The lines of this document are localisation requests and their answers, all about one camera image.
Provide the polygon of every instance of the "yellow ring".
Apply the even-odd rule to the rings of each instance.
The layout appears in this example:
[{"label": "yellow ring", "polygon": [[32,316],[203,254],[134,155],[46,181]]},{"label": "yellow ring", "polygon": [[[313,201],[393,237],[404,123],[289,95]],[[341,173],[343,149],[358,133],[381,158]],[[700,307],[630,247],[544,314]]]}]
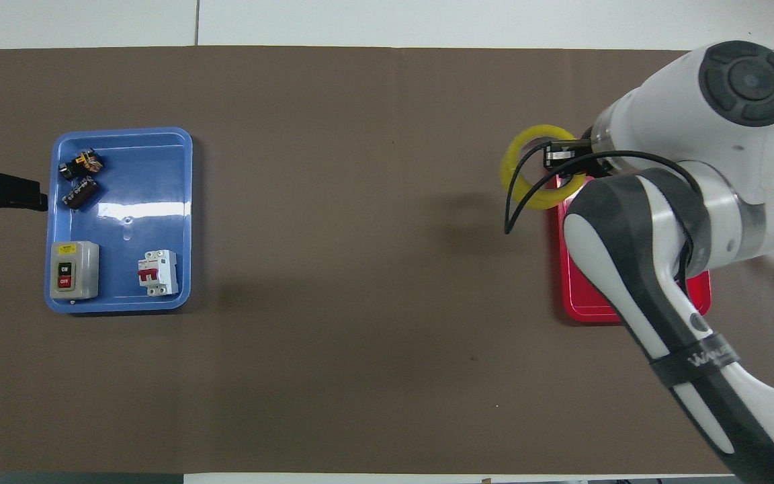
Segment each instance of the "yellow ring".
[{"label": "yellow ring", "polygon": [[[555,138],[556,140],[575,139],[571,132],[550,124],[537,124],[537,126],[531,126],[531,128],[520,132],[520,134],[514,138],[513,142],[509,144],[507,154],[504,155],[503,161],[501,161],[501,184],[503,184],[504,190],[509,190],[509,182],[512,181],[515,168],[519,164],[520,151],[529,142],[537,140],[537,138]],[[528,208],[547,210],[553,208],[553,206],[559,205],[560,202],[563,202],[583,186],[585,177],[585,174],[579,173],[574,175],[574,177],[569,180],[569,183],[562,187],[537,191],[527,203]],[[527,180],[519,174],[519,177],[515,180],[515,186],[513,187],[513,201],[516,203],[521,202],[521,199],[531,191],[532,187],[533,185],[529,184]]]}]

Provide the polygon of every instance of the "blue tray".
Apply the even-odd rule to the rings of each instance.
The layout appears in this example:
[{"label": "blue tray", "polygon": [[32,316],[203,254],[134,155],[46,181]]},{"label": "blue tray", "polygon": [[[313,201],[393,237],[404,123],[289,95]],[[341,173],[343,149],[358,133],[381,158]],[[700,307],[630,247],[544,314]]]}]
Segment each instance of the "blue tray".
[{"label": "blue tray", "polygon": [[[58,173],[61,163],[93,149],[103,160],[95,181],[101,191],[79,210],[62,203],[77,181]],[[46,229],[46,305],[59,313],[175,309],[190,296],[193,140],[180,128],[68,132],[52,147],[50,210]],[[51,299],[50,246],[65,240],[99,245],[97,297]],[[178,294],[148,296],[139,286],[138,260],[147,251],[178,256]]]}]

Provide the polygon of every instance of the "electrical switch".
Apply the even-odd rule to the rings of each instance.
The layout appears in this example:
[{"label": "electrical switch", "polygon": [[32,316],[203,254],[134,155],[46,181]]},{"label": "electrical switch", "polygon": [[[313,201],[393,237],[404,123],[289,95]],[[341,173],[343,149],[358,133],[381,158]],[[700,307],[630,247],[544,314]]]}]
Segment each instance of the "electrical switch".
[{"label": "electrical switch", "polygon": [[139,285],[146,288],[150,296],[177,294],[176,264],[175,252],[165,249],[145,252],[145,258],[139,261],[136,272]]},{"label": "electrical switch", "polygon": [[97,296],[99,246],[87,240],[55,242],[50,248],[50,298]]}]

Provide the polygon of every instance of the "brown paper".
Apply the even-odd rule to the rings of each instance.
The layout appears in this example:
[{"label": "brown paper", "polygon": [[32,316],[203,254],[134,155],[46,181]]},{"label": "brown paper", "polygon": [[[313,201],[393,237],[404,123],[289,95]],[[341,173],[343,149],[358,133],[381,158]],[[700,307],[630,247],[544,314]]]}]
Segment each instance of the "brown paper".
[{"label": "brown paper", "polygon": [[[580,134],[678,55],[0,51],[0,171],[48,186],[68,131],[196,141],[170,315],[53,313],[46,215],[0,211],[0,471],[726,472],[624,328],[569,324],[550,214],[501,230],[513,135]],[[774,385],[774,255],[712,276]]]}]

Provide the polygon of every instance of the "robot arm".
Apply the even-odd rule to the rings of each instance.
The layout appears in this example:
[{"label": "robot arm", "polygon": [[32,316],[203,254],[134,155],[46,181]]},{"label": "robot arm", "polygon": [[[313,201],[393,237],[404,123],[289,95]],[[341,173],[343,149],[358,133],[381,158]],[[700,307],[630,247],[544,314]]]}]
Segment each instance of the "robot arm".
[{"label": "robot arm", "polygon": [[725,465],[774,482],[774,389],[675,283],[686,240],[688,276],[774,251],[774,52],[741,41],[690,52],[605,110],[591,142],[686,160],[699,193],[668,169],[609,157],[620,174],[578,193],[564,236]]}]

